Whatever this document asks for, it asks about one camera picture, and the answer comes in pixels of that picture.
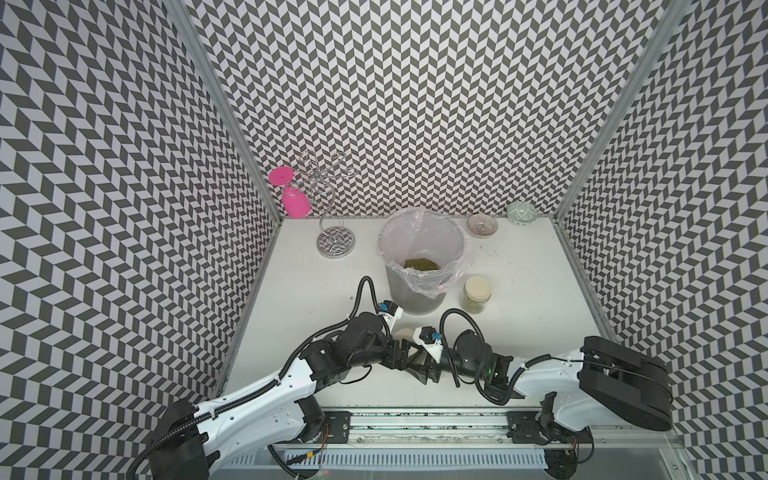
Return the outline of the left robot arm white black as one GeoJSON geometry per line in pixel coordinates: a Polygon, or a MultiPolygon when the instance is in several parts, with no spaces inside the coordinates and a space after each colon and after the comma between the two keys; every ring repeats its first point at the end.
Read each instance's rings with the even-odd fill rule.
{"type": "Polygon", "coordinates": [[[344,380],[354,367],[396,364],[401,354],[392,328],[402,313],[386,301],[375,312],[319,330],[281,370],[233,393],[199,404],[169,404],[127,478],[136,478],[147,463],[155,479],[206,479],[251,448],[314,439],[324,420],[316,393],[344,380]]]}

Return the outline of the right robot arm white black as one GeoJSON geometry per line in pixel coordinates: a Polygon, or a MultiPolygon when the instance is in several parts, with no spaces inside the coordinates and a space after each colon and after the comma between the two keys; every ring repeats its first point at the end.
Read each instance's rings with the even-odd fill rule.
{"type": "Polygon", "coordinates": [[[436,329],[423,327],[398,334],[395,353],[396,368],[423,384],[447,374],[495,406],[539,400],[537,412],[509,415],[508,435],[516,443],[577,443],[599,425],[672,428],[666,366],[600,336],[586,337],[570,353],[517,359],[493,352],[471,329],[449,345],[436,329]]]}

